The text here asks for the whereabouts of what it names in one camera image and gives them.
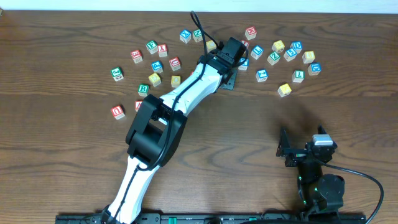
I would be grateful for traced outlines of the red H letter block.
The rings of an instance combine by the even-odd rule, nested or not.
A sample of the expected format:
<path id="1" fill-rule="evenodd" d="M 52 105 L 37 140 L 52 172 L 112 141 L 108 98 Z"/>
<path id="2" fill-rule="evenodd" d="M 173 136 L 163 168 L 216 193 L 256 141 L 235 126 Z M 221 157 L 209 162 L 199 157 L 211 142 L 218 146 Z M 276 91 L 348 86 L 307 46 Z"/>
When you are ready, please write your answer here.
<path id="1" fill-rule="evenodd" d="M 254 39 L 257 36 L 257 30 L 254 26 L 245 29 L 245 37 L 247 40 Z"/>

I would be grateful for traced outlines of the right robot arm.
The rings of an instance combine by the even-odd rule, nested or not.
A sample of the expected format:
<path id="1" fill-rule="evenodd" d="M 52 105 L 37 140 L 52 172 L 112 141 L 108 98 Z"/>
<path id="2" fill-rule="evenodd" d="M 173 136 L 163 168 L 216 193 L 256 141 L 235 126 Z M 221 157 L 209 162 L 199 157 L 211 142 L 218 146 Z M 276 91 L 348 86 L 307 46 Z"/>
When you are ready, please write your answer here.
<path id="1" fill-rule="evenodd" d="M 280 130 L 276 156 L 285 159 L 286 167 L 298 169 L 298 193 L 304 203 L 299 215 L 302 220 L 309 220 L 316 214 L 336 213 L 343 206 L 344 178 L 322 171 L 322 167 L 332 160 L 336 148 L 336 143 L 322 126 L 303 149 L 293 148 L 286 129 Z"/>

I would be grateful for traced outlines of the green J letter block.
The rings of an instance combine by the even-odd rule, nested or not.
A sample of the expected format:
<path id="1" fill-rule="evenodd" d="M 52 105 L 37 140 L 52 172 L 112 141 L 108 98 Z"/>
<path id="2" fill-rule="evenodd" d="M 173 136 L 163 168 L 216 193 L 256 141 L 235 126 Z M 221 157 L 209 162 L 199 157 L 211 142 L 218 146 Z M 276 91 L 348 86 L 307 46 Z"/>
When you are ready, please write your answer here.
<path id="1" fill-rule="evenodd" d="M 123 71 L 120 67 L 113 68 L 111 70 L 111 75 L 114 81 L 118 82 L 124 78 Z"/>

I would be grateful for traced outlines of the red G letter block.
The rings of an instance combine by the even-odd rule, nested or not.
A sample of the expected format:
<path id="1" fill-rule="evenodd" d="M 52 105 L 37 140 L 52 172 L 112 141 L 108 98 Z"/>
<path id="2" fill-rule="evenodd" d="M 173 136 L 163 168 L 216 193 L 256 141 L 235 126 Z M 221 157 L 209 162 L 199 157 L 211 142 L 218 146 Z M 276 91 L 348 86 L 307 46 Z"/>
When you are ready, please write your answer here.
<path id="1" fill-rule="evenodd" d="M 133 50 L 131 51 L 131 57 L 134 63 L 140 63 L 143 61 L 143 57 L 140 50 Z"/>

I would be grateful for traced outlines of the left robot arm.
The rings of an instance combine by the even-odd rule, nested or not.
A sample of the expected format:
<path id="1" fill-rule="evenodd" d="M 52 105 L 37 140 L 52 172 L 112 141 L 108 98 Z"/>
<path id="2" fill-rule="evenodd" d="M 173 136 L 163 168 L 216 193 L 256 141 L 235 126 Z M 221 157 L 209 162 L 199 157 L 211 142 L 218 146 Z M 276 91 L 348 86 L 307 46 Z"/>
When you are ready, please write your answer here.
<path id="1" fill-rule="evenodd" d="M 247 57 L 246 46 L 230 38 L 225 45 L 205 52 L 193 73 L 176 89 L 159 98 L 144 98 L 126 136 L 125 176 L 116 198 L 101 214 L 102 223 L 132 223 L 138 217 L 154 174 L 178 148 L 188 114 L 228 83 Z"/>

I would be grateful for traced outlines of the green B letter block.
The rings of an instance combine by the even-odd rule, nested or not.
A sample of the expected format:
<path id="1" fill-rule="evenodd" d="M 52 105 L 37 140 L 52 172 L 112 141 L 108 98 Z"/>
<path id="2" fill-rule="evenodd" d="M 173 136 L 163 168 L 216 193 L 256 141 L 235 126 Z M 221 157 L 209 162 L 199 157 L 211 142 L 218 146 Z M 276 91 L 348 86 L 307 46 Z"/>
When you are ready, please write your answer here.
<path id="1" fill-rule="evenodd" d="M 139 96 L 146 97 L 149 94 L 150 87 L 146 84 L 140 84 L 138 88 Z"/>

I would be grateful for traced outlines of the red I block upper right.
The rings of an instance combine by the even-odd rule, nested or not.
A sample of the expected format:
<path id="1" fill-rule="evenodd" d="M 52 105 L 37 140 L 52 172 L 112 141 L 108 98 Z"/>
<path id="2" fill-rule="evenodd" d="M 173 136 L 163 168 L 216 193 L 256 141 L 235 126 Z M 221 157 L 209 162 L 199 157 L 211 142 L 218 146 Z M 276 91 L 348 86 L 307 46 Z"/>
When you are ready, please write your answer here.
<path id="1" fill-rule="evenodd" d="M 242 44 L 245 46 L 245 48 L 249 48 L 249 42 L 245 40 L 241 40 Z"/>

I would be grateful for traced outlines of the yellow 8 letter block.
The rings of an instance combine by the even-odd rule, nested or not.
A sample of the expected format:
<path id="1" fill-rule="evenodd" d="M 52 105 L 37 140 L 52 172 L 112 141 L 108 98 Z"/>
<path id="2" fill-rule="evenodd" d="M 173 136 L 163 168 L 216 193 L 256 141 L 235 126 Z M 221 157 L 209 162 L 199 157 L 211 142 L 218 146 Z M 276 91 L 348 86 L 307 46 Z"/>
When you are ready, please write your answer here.
<path id="1" fill-rule="evenodd" d="M 302 60 L 304 64 L 312 63 L 315 60 L 314 51 L 305 51 L 302 55 Z"/>

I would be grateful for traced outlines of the green F letter block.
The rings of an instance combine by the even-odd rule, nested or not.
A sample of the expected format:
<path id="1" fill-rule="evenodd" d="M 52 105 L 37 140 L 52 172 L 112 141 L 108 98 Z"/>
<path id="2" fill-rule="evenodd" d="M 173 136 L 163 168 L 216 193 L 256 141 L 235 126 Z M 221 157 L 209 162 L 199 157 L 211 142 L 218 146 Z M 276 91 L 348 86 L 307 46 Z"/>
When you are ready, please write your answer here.
<path id="1" fill-rule="evenodd" d="M 154 40 L 150 40 L 146 43 L 146 48 L 150 54 L 155 54 L 158 52 L 158 45 Z"/>

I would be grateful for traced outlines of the red A letter block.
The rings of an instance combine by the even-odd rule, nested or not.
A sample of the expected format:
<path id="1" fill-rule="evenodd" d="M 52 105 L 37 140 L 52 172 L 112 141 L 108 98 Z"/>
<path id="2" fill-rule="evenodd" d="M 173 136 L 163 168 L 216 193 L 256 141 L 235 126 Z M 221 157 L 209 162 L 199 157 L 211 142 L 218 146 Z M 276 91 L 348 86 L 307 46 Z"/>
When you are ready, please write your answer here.
<path id="1" fill-rule="evenodd" d="M 135 111 L 138 112 L 139 108 L 141 107 L 142 100 L 135 101 Z"/>

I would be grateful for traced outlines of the green N letter block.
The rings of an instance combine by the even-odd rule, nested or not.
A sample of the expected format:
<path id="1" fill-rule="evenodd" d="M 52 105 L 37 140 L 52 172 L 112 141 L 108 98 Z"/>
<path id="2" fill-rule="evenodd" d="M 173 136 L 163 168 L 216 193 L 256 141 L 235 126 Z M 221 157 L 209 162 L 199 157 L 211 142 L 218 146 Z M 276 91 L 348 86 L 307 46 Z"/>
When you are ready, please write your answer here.
<path id="1" fill-rule="evenodd" d="M 192 37 L 193 37 L 195 42 L 201 42 L 203 40 L 203 37 L 202 37 L 200 29 L 197 29 L 197 30 L 193 31 L 192 32 Z"/>

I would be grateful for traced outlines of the yellow block upper right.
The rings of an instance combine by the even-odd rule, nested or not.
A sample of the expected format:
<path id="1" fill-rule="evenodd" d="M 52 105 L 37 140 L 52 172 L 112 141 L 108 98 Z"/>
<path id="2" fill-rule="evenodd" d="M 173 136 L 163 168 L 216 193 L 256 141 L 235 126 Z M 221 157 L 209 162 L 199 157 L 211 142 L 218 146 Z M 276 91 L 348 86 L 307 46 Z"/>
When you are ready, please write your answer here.
<path id="1" fill-rule="evenodd" d="M 281 40 L 278 40 L 272 44 L 272 50 L 274 52 L 277 52 L 278 54 L 283 52 L 284 49 L 285 49 L 285 45 L 284 45 L 283 41 L 281 41 Z"/>

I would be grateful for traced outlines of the red U block left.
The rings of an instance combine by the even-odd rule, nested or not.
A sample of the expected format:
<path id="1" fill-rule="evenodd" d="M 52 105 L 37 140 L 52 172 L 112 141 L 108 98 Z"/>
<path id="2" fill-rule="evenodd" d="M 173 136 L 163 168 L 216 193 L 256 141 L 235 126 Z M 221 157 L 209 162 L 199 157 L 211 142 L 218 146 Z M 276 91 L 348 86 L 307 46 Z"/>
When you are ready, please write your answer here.
<path id="1" fill-rule="evenodd" d="M 125 117 L 124 111 L 120 105 L 111 108 L 111 113 L 115 119 L 121 119 Z"/>

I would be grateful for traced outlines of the yellow block left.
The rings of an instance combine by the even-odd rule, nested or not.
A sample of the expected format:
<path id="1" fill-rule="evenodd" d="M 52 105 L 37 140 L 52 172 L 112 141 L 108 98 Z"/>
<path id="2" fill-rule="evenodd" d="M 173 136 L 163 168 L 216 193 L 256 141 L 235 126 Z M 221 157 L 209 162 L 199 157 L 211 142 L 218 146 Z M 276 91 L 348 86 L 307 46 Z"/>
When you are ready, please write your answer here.
<path id="1" fill-rule="evenodd" d="M 162 83 L 160 76 L 156 72 L 154 72 L 152 75 L 149 76 L 149 81 L 153 87 L 157 87 Z"/>

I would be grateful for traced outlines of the yellow block lower right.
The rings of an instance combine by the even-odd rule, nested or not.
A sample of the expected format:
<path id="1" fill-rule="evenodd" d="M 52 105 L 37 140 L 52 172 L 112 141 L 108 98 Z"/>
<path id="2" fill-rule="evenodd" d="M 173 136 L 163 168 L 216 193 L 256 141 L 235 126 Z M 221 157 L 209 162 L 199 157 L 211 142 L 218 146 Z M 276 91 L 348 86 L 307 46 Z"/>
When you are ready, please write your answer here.
<path id="1" fill-rule="evenodd" d="M 283 98 L 283 97 L 289 95 L 292 92 L 292 89 L 288 83 L 285 83 L 278 88 L 277 92 L 278 92 L 279 96 Z"/>

